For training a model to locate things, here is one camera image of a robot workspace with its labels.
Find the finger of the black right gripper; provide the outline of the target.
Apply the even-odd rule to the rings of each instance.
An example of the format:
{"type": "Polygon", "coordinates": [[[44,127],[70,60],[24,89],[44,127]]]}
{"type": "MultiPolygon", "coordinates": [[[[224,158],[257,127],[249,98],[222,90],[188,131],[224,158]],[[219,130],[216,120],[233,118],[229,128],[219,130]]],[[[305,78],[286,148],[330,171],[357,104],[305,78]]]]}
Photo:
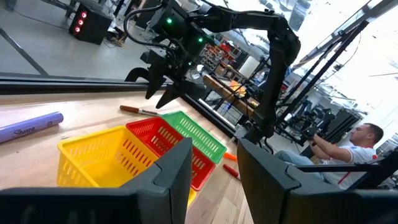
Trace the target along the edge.
{"type": "Polygon", "coordinates": [[[181,97],[184,94],[184,90],[176,83],[172,85],[167,85],[164,94],[162,95],[155,107],[157,109],[160,109],[161,107],[165,106],[176,98],[181,97]]]}
{"type": "Polygon", "coordinates": [[[167,80],[166,78],[164,78],[164,75],[157,70],[149,70],[148,78],[149,83],[146,92],[147,100],[151,98],[167,80]]]}

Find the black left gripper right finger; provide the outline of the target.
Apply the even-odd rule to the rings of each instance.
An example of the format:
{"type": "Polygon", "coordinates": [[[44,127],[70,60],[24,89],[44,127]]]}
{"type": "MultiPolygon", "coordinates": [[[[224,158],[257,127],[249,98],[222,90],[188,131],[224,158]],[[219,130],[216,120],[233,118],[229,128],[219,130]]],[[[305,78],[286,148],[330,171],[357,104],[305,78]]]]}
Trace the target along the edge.
{"type": "Polygon", "coordinates": [[[239,141],[238,165],[255,224],[342,224],[336,188],[247,139],[239,141]]]}

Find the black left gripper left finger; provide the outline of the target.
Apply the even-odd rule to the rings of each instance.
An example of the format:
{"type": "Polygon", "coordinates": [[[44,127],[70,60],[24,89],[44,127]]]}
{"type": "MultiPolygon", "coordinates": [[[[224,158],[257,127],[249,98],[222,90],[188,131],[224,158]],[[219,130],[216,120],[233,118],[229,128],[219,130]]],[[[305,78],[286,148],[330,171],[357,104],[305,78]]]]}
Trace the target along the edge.
{"type": "Polygon", "coordinates": [[[184,224],[192,181],[193,143],[183,138],[121,186],[130,190],[119,224],[184,224]]]}

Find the red Expo marker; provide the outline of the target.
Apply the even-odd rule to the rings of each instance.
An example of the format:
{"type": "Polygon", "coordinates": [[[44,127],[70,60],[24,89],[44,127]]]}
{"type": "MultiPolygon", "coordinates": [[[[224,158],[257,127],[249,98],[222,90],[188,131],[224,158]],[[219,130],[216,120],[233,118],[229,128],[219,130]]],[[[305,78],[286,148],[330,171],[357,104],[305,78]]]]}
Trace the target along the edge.
{"type": "Polygon", "coordinates": [[[239,172],[234,170],[232,167],[230,167],[227,164],[223,164],[223,169],[228,172],[230,175],[232,175],[235,179],[241,180],[239,172]]]}
{"type": "Polygon", "coordinates": [[[131,107],[131,106],[121,105],[119,107],[119,109],[122,110],[122,111],[130,112],[130,113],[145,114],[145,115],[148,115],[148,116],[160,116],[159,113],[156,113],[156,112],[153,112],[153,111],[147,111],[147,110],[144,110],[142,108],[135,108],[135,107],[131,107]]]}

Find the lavender Sharpie highlighter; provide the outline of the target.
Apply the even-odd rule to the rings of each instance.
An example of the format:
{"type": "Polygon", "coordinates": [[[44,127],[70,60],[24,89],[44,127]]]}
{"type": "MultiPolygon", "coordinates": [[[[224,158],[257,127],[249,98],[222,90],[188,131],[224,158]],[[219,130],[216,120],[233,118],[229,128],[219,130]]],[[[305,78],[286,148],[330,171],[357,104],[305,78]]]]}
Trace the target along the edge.
{"type": "Polygon", "coordinates": [[[43,129],[56,126],[63,121],[61,112],[38,116],[18,123],[0,127],[0,143],[20,138],[43,129]]]}

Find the red plastic basket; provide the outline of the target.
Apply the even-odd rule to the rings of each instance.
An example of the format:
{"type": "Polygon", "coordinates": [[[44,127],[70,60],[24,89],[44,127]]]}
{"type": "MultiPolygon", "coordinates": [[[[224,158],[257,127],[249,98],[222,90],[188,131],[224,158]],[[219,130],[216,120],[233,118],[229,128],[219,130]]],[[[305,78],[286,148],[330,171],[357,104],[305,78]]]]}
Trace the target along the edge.
{"type": "MultiPolygon", "coordinates": [[[[127,123],[126,127],[159,157],[183,139],[183,136],[161,117],[133,121],[127,123]]],[[[196,191],[201,190],[215,167],[209,158],[193,146],[192,188],[196,191]]]]}

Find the green plastic basket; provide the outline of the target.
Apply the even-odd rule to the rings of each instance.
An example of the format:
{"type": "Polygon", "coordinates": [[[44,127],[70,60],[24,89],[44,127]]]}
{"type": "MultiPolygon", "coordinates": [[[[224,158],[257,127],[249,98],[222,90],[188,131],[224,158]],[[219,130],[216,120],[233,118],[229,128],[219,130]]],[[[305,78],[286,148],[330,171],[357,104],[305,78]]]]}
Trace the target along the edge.
{"type": "Polygon", "coordinates": [[[213,163],[219,164],[226,147],[202,128],[183,111],[162,115],[162,118],[184,137],[192,138],[193,144],[213,163]]]}

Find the shelf with coloured bins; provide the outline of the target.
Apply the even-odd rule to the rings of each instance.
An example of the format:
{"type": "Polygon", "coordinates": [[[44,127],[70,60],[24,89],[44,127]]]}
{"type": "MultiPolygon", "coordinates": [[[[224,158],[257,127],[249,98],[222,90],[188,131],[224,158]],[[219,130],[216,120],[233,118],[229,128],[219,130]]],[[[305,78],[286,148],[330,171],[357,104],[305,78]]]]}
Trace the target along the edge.
{"type": "Polygon", "coordinates": [[[227,65],[239,70],[248,56],[237,44],[223,37],[220,40],[215,39],[214,45],[205,45],[200,53],[199,62],[212,71],[219,66],[225,68],[227,65]]]}

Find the wooden workbench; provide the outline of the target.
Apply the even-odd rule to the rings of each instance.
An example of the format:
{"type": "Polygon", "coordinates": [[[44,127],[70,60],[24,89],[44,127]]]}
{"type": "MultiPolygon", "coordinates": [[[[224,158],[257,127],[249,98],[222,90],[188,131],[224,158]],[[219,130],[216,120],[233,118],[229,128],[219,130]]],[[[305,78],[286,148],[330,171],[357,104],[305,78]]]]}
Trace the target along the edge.
{"type": "Polygon", "coordinates": [[[251,96],[245,100],[244,97],[240,95],[241,93],[239,90],[235,92],[232,87],[223,83],[216,77],[204,75],[203,82],[211,91],[219,94],[223,100],[237,107],[240,112],[247,113],[248,116],[253,116],[254,109],[259,105],[259,102],[251,96]]]}

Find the yellow plastic basket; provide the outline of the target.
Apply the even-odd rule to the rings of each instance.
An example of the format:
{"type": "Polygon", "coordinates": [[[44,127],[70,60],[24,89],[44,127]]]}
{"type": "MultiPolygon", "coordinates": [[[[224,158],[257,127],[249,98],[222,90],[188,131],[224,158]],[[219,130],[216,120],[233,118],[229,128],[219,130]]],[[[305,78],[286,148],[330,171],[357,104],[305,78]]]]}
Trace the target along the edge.
{"type": "Polygon", "coordinates": [[[61,187],[120,187],[159,158],[125,126],[65,139],[57,147],[61,187]]]}

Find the black box with red lights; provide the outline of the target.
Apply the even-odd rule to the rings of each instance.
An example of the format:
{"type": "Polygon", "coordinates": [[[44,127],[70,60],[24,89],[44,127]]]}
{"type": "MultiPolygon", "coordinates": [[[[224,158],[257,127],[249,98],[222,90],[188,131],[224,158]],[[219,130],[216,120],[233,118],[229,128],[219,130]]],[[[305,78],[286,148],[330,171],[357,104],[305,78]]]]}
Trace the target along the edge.
{"type": "Polygon", "coordinates": [[[104,12],[80,3],[69,27],[69,33],[80,41],[101,45],[112,21],[113,19],[104,12]]]}

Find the person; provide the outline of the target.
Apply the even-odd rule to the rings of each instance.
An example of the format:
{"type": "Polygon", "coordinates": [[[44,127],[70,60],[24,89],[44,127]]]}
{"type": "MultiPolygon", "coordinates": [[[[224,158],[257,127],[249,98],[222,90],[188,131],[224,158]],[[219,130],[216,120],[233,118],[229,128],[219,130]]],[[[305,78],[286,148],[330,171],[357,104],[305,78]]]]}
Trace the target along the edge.
{"type": "MultiPolygon", "coordinates": [[[[350,146],[334,145],[317,134],[312,137],[310,149],[322,165],[365,164],[376,158],[374,146],[382,139],[384,131],[372,123],[364,123],[351,133],[350,146]]],[[[362,172],[311,172],[328,184],[346,190],[364,174],[362,172]]]]}

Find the black diagonal frame post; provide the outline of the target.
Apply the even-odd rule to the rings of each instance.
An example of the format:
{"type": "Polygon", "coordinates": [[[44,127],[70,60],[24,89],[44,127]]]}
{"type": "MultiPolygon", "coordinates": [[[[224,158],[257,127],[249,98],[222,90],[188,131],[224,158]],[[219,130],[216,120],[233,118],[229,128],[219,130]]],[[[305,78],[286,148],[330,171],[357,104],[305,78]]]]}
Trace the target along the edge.
{"type": "Polygon", "coordinates": [[[364,28],[369,24],[368,21],[362,21],[358,24],[352,31],[347,33],[345,37],[342,37],[340,40],[337,40],[333,44],[331,44],[326,52],[315,62],[315,64],[310,68],[310,70],[303,76],[303,78],[293,87],[293,89],[289,92],[289,94],[284,98],[282,103],[279,105],[280,107],[287,106],[287,108],[283,111],[283,113],[276,119],[275,125],[279,126],[284,118],[295,108],[295,106],[299,103],[299,101],[310,91],[311,87],[313,87],[317,81],[323,76],[323,74],[330,68],[330,66],[336,61],[336,59],[343,53],[343,51],[349,46],[350,43],[359,35],[364,28]],[[289,99],[293,96],[293,94],[298,90],[301,84],[307,79],[307,77],[314,71],[314,69],[320,64],[321,60],[326,58],[326,56],[338,45],[340,47],[337,51],[331,56],[331,58],[322,66],[320,71],[309,81],[308,85],[290,102],[287,103],[289,99]]]}

